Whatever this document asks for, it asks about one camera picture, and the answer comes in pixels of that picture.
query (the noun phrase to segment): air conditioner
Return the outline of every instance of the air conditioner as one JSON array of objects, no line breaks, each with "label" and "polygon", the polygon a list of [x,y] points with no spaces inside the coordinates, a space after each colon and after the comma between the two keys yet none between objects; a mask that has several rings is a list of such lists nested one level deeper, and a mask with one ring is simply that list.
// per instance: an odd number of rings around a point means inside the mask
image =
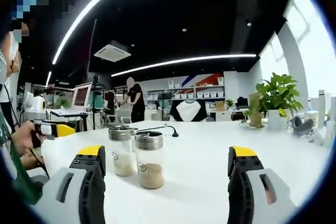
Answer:
[{"label": "air conditioner", "polygon": [[117,62],[130,55],[131,54],[127,52],[127,47],[117,43],[116,41],[112,41],[94,54],[96,57],[112,62]]}]

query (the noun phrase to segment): laptop screen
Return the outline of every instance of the laptop screen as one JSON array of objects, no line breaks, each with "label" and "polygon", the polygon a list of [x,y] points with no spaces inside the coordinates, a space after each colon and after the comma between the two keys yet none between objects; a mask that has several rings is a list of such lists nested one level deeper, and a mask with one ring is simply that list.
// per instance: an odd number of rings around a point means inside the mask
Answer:
[{"label": "laptop screen", "polygon": [[87,92],[88,92],[88,86],[83,87],[83,88],[79,88],[77,90],[77,94],[76,94],[76,98],[75,98],[75,102],[74,105],[75,106],[84,106],[85,105],[85,99],[87,96]]}]

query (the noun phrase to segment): black ceiling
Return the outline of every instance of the black ceiling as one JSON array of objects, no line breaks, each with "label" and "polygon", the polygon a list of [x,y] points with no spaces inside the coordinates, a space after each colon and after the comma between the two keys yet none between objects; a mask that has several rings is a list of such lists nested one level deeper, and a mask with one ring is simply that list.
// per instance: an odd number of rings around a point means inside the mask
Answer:
[{"label": "black ceiling", "polygon": [[[50,83],[57,79],[82,81],[95,19],[92,53],[115,40],[127,46],[132,56],[116,63],[93,57],[90,71],[112,74],[172,59],[258,54],[283,24],[282,14],[288,0],[102,0],[79,24],[56,65],[52,65],[64,34],[89,1],[48,0],[31,9],[25,17],[30,24],[30,37],[20,46],[24,58],[21,82],[44,84],[51,70]],[[246,17],[252,26],[246,26]],[[184,63],[139,71],[133,76],[142,80],[248,71],[256,60]],[[113,83],[124,78],[115,78]]]}]

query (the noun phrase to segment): white bottle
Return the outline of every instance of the white bottle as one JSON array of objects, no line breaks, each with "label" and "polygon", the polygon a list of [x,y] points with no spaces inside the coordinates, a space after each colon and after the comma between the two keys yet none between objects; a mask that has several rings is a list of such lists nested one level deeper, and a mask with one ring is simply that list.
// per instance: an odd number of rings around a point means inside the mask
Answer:
[{"label": "white bottle", "polygon": [[317,123],[318,129],[323,129],[324,127],[325,107],[326,97],[324,96],[324,90],[319,90],[319,120]]},{"label": "white bottle", "polygon": [[336,132],[336,97],[331,98],[330,120],[327,122],[327,133],[325,134],[325,146],[331,147]]}]

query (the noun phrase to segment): laptop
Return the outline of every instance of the laptop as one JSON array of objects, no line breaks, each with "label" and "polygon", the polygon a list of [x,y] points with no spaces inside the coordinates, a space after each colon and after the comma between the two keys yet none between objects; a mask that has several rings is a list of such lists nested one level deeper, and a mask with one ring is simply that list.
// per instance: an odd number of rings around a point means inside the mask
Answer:
[{"label": "laptop", "polygon": [[86,106],[88,104],[91,86],[92,82],[88,82],[75,87],[71,108],[51,111],[57,114],[57,116],[86,114]]}]

